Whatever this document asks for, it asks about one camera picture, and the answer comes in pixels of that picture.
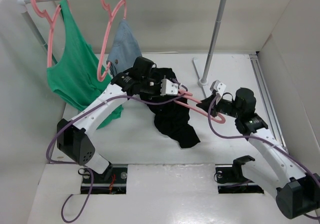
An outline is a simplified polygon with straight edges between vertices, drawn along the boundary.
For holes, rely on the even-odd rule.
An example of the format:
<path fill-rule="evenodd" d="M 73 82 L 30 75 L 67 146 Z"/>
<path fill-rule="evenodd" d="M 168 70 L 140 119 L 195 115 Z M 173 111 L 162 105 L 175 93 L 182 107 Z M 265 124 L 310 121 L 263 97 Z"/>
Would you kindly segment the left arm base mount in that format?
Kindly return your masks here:
<path fill-rule="evenodd" d="M 110 174 L 104 176 L 94 171 L 91 194 L 126 194 L 128 165 L 114 165 Z M 80 168 L 78 174 L 82 177 L 80 193 L 88 194 L 91 185 L 91 175 L 87 168 Z"/>

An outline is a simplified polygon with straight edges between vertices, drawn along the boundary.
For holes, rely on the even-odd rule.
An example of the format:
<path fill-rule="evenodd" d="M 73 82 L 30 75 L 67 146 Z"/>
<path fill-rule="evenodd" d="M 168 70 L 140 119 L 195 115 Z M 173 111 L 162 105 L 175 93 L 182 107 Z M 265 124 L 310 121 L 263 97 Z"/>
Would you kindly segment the blue denim garment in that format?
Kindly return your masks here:
<path fill-rule="evenodd" d="M 118 73 L 131 68 L 136 58 L 142 56 L 140 47 L 126 20 L 121 20 L 107 58 L 110 62 L 110 73 L 115 77 Z"/>

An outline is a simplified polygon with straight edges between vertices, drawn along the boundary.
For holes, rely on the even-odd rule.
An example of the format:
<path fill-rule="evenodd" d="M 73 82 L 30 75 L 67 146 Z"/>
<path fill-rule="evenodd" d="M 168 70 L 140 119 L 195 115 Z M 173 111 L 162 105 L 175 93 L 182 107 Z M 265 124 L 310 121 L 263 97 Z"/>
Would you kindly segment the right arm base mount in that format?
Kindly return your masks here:
<path fill-rule="evenodd" d="M 257 184 L 243 177 L 231 164 L 216 165 L 214 180 L 219 194 L 264 194 Z"/>

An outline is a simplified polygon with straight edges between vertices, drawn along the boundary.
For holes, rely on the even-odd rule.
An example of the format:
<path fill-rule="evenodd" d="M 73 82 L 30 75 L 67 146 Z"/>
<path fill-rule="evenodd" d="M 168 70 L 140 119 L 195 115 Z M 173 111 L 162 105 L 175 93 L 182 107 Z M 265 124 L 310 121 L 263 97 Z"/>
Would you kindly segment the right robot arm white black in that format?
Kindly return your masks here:
<path fill-rule="evenodd" d="M 234 118 L 239 136 L 248 141 L 269 164 L 275 175 L 264 173 L 256 160 L 242 156 L 233 160 L 231 175 L 237 181 L 250 180 L 268 192 L 276 201 L 281 213 L 288 219 L 308 216 L 319 209 L 319 183 L 316 173 L 311 173 L 302 163 L 290 156 L 277 142 L 266 122 L 256 114 L 256 98 L 252 90 L 239 88 L 231 101 L 218 91 L 197 103 L 208 117 L 224 114 Z"/>

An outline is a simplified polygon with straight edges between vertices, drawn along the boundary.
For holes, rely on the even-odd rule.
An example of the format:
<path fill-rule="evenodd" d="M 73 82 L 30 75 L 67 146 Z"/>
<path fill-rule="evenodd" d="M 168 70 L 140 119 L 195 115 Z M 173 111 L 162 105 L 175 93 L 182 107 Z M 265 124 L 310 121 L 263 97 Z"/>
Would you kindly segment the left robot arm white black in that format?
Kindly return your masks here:
<path fill-rule="evenodd" d="M 100 182 L 111 178 L 113 165 L 98 153 L 91 137 L 103 121 L 129 97 L 160 92 L 161 80 L 152 76 L 155 68 L 153 61 L 137 57 L 133 66 L 113 77 L 101 95 L 85 110 L 70 121 L 62 119 L 57 125 L 57 148 L 79 166 L 91 169 Z"/>

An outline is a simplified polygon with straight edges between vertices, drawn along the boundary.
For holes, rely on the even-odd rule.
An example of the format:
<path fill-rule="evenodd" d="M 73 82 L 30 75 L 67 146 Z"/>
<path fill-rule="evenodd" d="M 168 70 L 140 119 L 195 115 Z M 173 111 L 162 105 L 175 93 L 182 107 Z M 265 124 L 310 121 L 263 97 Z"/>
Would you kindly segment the black t shirt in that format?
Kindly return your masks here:
<path fill-rule="evenodd" d="M 173 99 L 173 96 L 157 96 L 143 92 L 139 93 L 139 96 L 141 100 L 153 103 L 147 106 L 154 114 L 154 126 L 161 134 L 177 141 L 182 149 L 192 148 L 201 142 L 194 128 L 188 124 L 188 108 L 174 101 L 161 104 Z"/>

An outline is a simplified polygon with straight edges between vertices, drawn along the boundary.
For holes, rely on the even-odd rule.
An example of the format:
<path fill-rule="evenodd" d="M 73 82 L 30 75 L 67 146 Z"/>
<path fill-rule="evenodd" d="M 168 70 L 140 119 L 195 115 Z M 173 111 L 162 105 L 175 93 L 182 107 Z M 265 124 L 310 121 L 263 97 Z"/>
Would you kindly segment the green tank top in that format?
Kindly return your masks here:
<path fill-rule="evenodd" d="M 55 94 L 83 111 L 102 94 L 112 78 L 107 75 L 102 82 L 98 81 L 98 58 L 80 32 L 68 2 L 60 1 L 59 5 L 66 34 L 65 48 L 60 60 L 47 68 L 47 81 Z"/>

